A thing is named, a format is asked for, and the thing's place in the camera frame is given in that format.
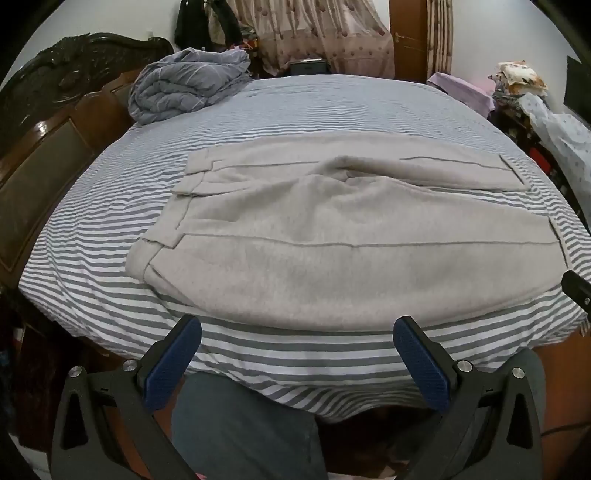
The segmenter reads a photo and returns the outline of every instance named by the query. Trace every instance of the folded gray blanket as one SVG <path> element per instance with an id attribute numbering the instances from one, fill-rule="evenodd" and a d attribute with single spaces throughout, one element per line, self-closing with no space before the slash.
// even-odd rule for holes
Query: folded gray blanket
<path id="1" fill-rule="evenodd" d="M 244 50 L 173 53 L 138 75 L 129 93 L 129 114 L 146 125 L 218 103 L 250 81 L 250 63 Z"/>

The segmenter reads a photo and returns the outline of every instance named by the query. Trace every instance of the red object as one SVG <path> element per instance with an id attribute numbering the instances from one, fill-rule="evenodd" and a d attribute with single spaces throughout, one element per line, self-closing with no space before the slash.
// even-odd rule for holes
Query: red object
<path id="1" fill-rule="evenodd" d="M 547 175 L 552 170 L 552 166 L 546 158 L 535 147 L 530 148 L 530 157 L 538 164 L 539 168 Z"/>

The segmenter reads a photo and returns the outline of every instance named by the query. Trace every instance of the wooden door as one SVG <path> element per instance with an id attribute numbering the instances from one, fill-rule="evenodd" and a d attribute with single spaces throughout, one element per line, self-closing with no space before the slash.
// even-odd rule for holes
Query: wooden door
<path id="1" fill-rule="evenodd" d="M 389 0 L 396 79 L 427 80 L 427 0 Z"/>

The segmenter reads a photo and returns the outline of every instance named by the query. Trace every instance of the black cable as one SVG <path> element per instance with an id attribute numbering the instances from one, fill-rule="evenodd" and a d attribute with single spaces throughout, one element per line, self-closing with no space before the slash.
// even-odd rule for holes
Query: black cable
<path id="1" fill-rule="evenodd" d="M 578 429 L 582 429 L 582 428 L 589 427 L 589 426 L 591 426 L 591 421 L 582 421 L 580 423 L 570 423 L 568 425 L 562 425 L 560 427 L 555 427 L 553 429 L 546 430 L 544 433 L 542 433 L 542 437 L 545 437 L 546 435 L 552 435 L 553 433 L 557 433 L 557 432 L 566 432 L 568 430 L 578 430 Z"/>

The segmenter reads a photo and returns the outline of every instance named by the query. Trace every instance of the blue gripper pad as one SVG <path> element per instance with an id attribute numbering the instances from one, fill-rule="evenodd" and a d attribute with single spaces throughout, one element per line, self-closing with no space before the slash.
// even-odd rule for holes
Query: blue gripper pad
<path id="1" fill-rule="evenodd" d="M 201 344 L 201 323 L 196 317 L 184 315 L 154 351 L 160 358 L 143 382 L 144 405 L 153 412 L 166 406 L 187 366 Z"/>
<path id="2" fill-rule="evenodd" d="M 449 381 L 405 318 L 401 317 L 394 323 L 394 346 L 427 405 L 443 413 L 450 404 Z"/>

